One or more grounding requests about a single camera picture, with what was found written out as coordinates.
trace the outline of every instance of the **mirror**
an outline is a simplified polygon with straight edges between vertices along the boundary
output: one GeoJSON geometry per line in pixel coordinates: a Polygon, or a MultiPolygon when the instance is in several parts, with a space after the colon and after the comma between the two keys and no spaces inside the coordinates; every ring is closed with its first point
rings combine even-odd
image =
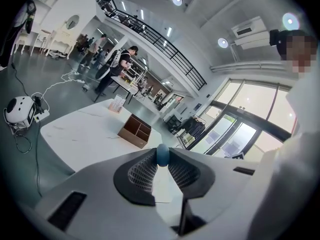
{"type": "Polygon", "coordinates": [[[73,15],[67,20],[65,27],[67,30],[71,30],[78,24],[78,22],[79,22],[79,16],[73,15]]]}

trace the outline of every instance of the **power strip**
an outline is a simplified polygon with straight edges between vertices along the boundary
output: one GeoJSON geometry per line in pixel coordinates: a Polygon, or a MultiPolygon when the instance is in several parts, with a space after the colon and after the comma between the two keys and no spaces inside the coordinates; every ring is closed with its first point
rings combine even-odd
{"type": "Polygon", "coordinates": [[[49,113],[49,111],[46,109],[42,114],[40,114],[40,113],[35,114],[35,115],[33,116],[33,118],[34,118],[34,121],[35,121],[36,123],[38,123],[39,121],[47,118],[48,116],[50,116],[50,113],[49,113]]]}

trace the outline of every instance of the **gray floor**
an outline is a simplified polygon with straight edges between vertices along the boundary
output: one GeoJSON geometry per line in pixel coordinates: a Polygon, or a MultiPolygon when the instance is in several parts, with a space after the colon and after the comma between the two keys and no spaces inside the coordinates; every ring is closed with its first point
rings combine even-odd
{"type": "MultiPolygon", "coordinates": [[[[71,76],[71,78],[83,79],[95,87],[98,83],[89,79],[94,78],[95,70],[79,67],[81,58],[82,56],[78,52],[74,52],[69,60],[55,60],[37,52],[33,52],[30,57],[29,52],[25,50],[22,55],[17,52],[13,60],[18,78],[24,83],[26,92],[32,95],[35,92],[43,93],[50,85],[60,82],[61,75],[72,72],[72,69],[81,74],[71,76]]],[[[50,116],[41,122],[41,126],[75,110],[92,105],[96,95],[93,90],[84,92],[82,85],[79,82],[68,82],[48,90],[45,99],[50,105],[50,116]]],[[[106,97],[100,97],[97,102],[114,98],[116,94],[126,95],[123,89],[118,88],[113,93],[114,89],[115,87],[108,87],[104,92],[106,97]]],[[[0,92],[2,94],[0,106],[3,109],[11,99],[24,95],[23,88],[15,79],[15,71],[11,66],[0,72],[0,92]]],[[[130,104],[126,102],[124,107],[149,124],[154,119],[155,115],[134,98],[130,104]]],[[[162,141],[167,146],[175,147],[178,144],[176,137],[169,133],[161,119],[157,120],[152,127],[161,134],[162,141]]],[[[18,202],[34,207],[41,198],[36,187],[35,159],[39,125],[33,123],[24,133],[32,142],[32,150],[27,154],[22,154],[17,150],[15,139],[4,119],[0,120],[0,128],[2,132],[0,139],[1,171],[7,179],[13,197],[18,202]]],[[[22,150],[29,147],[29,143],[23,138],[18,138],[18,144],[22,150]]],[[[38,138],[38,162],[41,193],[45,193],[73,174],[73,171],[50,149],[41,134],[38,138]]]]}

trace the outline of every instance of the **wooden box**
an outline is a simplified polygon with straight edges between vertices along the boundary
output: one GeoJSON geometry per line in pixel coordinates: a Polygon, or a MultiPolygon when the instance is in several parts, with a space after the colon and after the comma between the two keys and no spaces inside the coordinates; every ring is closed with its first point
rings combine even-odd
{"type": "Polygon", "coordinates": [[[149,140],[151,126],[132,114],[118,133],[118,136],[142,149],[149,140]]]}

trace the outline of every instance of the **railing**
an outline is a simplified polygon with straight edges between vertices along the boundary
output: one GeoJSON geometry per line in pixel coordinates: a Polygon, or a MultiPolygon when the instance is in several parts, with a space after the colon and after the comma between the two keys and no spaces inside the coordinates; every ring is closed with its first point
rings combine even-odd
{"type": "Polygon", "coordinates": [[[200,73],[190,63],[190,61],[159,32],[138,18],[118,10],[114,0],[96,1],[104,10],[106,16],[132,29],[157,47],[181,70],[181,72],[190,80],[197,90],[200,90],[204,85],[207,84],[200,73]]]}

